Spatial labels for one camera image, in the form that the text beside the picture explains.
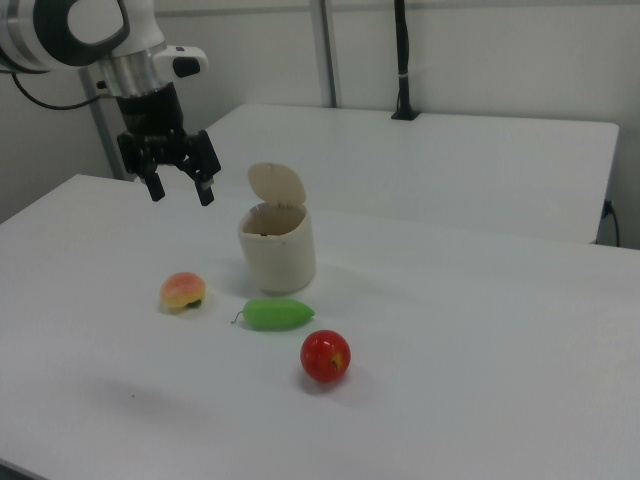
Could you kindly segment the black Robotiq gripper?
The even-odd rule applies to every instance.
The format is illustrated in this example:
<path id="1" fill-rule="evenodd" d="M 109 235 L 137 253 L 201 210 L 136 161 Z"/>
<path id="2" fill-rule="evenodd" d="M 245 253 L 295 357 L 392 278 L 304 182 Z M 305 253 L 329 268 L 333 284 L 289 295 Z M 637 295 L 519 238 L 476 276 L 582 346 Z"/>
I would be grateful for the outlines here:
<path id="1" fill-rule="evenodd" d="M 118 108 L 126 130 L 117 136 L 127 173 L 137 176 L 154 202 L 165 196 L 157 162 L 147 138 L 161 138 L 179 145 L 174 165 L 194 183 L 200 204 L 214 201 L 214 176 L 221 171 L 216 151 L 206 131 L 187 135 L 183 112 L 173 83 L 133 97 L 118 97 Z"/>

